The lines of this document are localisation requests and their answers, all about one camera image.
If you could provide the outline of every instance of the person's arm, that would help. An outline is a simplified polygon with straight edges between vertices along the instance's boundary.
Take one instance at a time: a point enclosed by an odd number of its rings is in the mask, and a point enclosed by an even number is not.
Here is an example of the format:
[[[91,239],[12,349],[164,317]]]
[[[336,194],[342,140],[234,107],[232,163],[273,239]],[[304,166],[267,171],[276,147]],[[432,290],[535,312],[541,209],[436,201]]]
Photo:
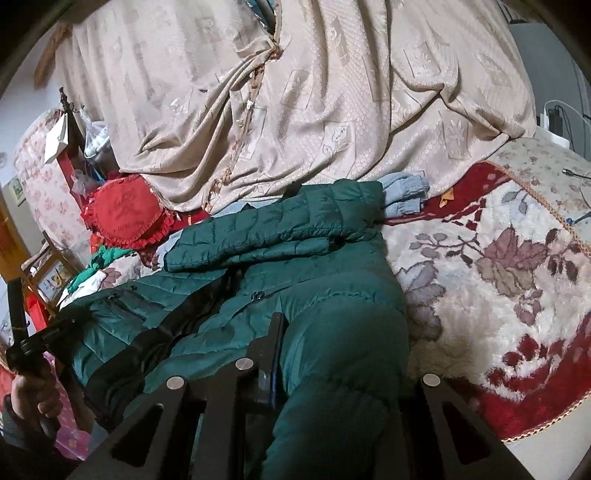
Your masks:
[[[57,431],[41,427],[43,417],[57,418],[63,408],[49,364],[43,365],[40,377],[17,375],[3,404],[2,466],[18,480],[65,480],[79,462],[54,448]]]

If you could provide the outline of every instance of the white wall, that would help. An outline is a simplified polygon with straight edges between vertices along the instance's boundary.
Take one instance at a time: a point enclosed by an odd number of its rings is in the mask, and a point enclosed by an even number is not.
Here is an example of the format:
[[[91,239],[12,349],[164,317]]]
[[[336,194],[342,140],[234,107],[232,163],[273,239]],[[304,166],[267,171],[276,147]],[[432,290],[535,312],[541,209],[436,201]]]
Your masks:
[[[7,164],[0,167],[0,187],[17,174],[14,150],[27,128],[44,111],[60,105],[59,85],[55,79],[51,78],[43,89],[33,88],[33,72],[52,32],[50,29],[36,43],[0,98],[0,152],[8,156]]]

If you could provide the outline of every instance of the human hand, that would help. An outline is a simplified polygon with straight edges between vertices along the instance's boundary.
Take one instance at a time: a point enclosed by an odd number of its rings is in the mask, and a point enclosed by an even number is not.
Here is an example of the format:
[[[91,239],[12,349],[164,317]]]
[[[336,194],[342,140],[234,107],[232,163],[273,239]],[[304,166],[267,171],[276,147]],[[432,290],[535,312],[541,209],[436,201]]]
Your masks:
[[[14,413],[36,432],[43,432],[40,420],[56,418],[63,408],[56,379],[47,360],[40,376],[17,375],[12,382],[11,403]]]

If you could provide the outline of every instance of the small picture on wall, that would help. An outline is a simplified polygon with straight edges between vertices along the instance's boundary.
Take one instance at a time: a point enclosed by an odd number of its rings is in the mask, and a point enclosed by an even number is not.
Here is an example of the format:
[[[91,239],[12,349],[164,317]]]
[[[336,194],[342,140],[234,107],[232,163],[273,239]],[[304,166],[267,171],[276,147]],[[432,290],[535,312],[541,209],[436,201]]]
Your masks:
[[[25,191],[22,189],[21,181],[18,177],[14,177],[8,185],[17,205],[20,205],[26,200]]]

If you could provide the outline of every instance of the clear plastic bag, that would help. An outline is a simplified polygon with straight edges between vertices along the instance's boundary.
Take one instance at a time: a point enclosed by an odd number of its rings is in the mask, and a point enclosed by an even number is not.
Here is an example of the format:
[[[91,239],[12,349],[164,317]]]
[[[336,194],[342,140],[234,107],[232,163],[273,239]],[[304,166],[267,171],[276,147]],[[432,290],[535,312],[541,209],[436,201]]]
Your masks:
[[[104,121],[93,122],[83,108],[80,109],[80,117],[86,127],[84,156],[93,158],[101,151],[110,148],[111,140],[107,131],[107,123]]]
[[[81,170],[74,170],[72,172],[72,182],[72,192],[82,195],[84,198],[88,197],[88,195],[100,187],[99,182],[89,177]]]

